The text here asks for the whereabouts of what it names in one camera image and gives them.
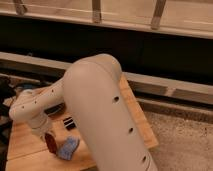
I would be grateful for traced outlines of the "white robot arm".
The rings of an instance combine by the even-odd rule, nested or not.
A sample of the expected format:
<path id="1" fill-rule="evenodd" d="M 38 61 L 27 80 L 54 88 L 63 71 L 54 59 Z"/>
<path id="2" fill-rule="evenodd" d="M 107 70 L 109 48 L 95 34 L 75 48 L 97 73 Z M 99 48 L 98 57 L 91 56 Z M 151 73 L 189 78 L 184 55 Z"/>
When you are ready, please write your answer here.
<path id="1" fill-rule="evenodd" d="M 41 93 L 23 91 L 9 116 L 43 137 L 52 131 L 44 110 L 63 103 L 99 171 L 158 171 L 121 94 L 121 75 L 120 63 L 109 54 L 82 58 Z"/>

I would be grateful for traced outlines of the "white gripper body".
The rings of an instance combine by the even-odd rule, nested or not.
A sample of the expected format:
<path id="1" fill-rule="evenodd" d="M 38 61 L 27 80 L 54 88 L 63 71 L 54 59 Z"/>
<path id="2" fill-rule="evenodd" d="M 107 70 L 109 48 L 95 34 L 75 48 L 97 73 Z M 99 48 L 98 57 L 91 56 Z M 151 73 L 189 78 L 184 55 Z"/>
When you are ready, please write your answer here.
<path id="1" fill-rule="evenodd" d="M 46 119 L 40 126 L 31 127 L 31 131 L 38 137 L 43 137 L 46 133 L 52 133 L 52 121 L 50 119 Z"/>

